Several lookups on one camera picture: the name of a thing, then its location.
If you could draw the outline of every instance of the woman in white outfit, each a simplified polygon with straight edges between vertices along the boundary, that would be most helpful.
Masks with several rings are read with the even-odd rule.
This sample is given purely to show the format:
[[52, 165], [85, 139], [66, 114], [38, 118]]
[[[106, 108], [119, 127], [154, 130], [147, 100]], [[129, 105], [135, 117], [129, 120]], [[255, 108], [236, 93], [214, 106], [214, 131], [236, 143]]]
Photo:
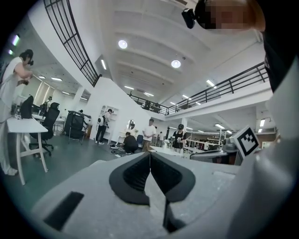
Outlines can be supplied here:
[[33, 51], [28, 49], [14, 58], [5, 68], [0, 88], [0, 163], [6, 175], [14, 176], [18, 171], [10, 167], [7, 148], [7, 119], [11, 117], [14, 90], [18, 85], [28, 85], [33, 73], [24, 66], [33, 64]]

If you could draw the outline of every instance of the desk leg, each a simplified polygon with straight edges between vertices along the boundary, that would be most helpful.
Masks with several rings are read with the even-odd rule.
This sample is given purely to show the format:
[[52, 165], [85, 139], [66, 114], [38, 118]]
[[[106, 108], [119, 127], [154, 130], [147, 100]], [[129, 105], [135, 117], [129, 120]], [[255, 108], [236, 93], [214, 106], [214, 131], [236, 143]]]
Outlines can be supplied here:
[[45, 172], [48, 172], [46, 162], [45, 162], [45, 158], [43, 157], [43, 147], [42, 147], [41, 133], [37, 133], [37, 136], [38, 136], [38, 147], [40, 149], [40, 154], [41, 154], [41, 158], [42, 158], [42, 162], [43, 162], [43, 169], [45, 170]]
[[20, 142], [21, 142], [21, 133], [17, 133], [17, 143], [16, 143], [17, 164], [18, 164], [18, 170], [19, 170], [21, 183], [22, 183], [22, 185], [25, 185], [25, 180], [24, 180], [24, 176], [23, 176], [23, 169], [22, 169], [22, 163], [21, 163]]

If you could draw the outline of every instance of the hair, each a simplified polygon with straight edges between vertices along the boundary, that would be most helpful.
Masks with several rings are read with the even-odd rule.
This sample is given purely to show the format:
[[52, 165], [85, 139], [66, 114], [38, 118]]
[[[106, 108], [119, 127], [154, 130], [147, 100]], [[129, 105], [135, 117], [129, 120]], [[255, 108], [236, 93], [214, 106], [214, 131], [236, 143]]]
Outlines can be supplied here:
[[27, 57], [29, 57], [30, 59], [32, 59], [32, 57], [33, 57], [33, 51], [31, 49], [28, 49], [28, 50], [22, 52], [20, 54], [20, 57], [23, 59], [23, 61], [25, 61], [27, 59]]

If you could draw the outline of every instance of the white pants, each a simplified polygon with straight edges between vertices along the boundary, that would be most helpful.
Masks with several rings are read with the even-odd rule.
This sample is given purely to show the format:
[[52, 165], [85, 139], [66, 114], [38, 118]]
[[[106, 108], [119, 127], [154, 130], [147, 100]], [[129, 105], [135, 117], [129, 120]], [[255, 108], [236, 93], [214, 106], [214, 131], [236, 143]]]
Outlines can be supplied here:
[[10, 109], [0, 99], [0, 163], [5, 174], [7, 174], [10, 169], [7, 147], [8, 127], [6, 122], [9, 117]]

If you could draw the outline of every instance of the white wall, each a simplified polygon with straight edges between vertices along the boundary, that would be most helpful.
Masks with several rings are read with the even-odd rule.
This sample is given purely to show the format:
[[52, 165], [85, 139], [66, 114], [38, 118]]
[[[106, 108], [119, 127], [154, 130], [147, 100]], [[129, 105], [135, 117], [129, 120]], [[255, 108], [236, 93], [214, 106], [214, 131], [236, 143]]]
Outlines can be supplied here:
[[135, 128], [142, 134], [142, 130], [149, 123], [150, 116], [134, 100], [132, 100], [111, 79], [101, 77], [85, 107], [84, 113], [91, 115], [93, 128], [90, 139], [96, 135], [96, 121], [104, 105], [119, 109], [111, 140], [117, 141], [120, 131], [126, 128], [129, 120], [135, 121]]

